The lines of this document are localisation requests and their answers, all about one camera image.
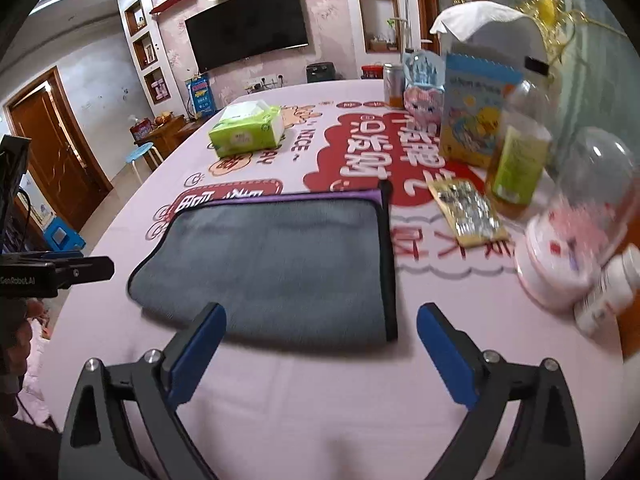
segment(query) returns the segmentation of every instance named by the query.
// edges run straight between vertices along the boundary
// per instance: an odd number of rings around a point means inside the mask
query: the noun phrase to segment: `white cloth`
[[[536,23],[526,14],[495,2],[468,2],[443,10],[430,30],[439,34],[443,57],[454,41],[489,47],[524,66],[531,56],[547,62],[545,44]]]
[[[49,418],[50,412],[44,402],[44,396],[40,389],[39,376],[42,365],[42,354],[46,350],[49,340],[43,338],[42,326],[36,319],[31,320],[31,330],[33,331],[31,353],[27,358],[27,373],[24,375],[22,390],[18,396],[36,424],[44,427],[44,421]],[[24,409],[20,406],[15,418],[31,424],[29,415],[25,413]]]

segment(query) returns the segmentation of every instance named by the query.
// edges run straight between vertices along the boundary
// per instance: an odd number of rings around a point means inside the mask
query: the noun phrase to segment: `metal screw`
[[[162,352],[154,348],[152,350],[147,350],[143,357],[149,364],[157,363],[162,357]]]
[[[495,350],[485,350],[482,352],[482,357],[488,363],[496,364],[500,362],[500,354]]]
[[[560,367],[560,365],[558,364],[558,361],[556,361],[555,359],[552,359],[551,357],[548,357],[547,359],[545,359],[543,364],[545,365],[545,368],[550,372],[555,372]]]
[[[84,363],[84,368],[90,372],[95,372],[100,366],[100,359],[96,359],[92,357],[87,362]]]

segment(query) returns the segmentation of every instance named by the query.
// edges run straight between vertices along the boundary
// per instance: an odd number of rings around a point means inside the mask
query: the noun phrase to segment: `decorative ornament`
[[[516,10],[530,16],[536,22],[545,42],[549,64],[561,58],[575,37],[577,25],[597,25],[626,37],[621,30],[592,20],[581,10],[574,9],[574,0],[524,0]]]

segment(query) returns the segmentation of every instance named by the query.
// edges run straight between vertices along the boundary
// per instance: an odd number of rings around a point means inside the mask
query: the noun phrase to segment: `tissue package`
[[[447,54],[440,155],[487,168],[504,98],[521,80],[520,72],[509,66]]]
[[[280,107],[246,101],[226,107],[209,139],[219,157],[275,148],[284,132]]]

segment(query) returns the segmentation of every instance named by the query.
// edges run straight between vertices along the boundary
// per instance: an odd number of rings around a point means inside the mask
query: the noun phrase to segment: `blue gripper pad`
[[[416,325],[418,336],[454,402],[471,410],[478,400],[475,374],[452,339],[457,331],[435,303],[425,303],[418,309]]]
[[[206,315],[171,368],[167,403],[174,410],[189,402],[226,332],[225,309],[216,304]]]

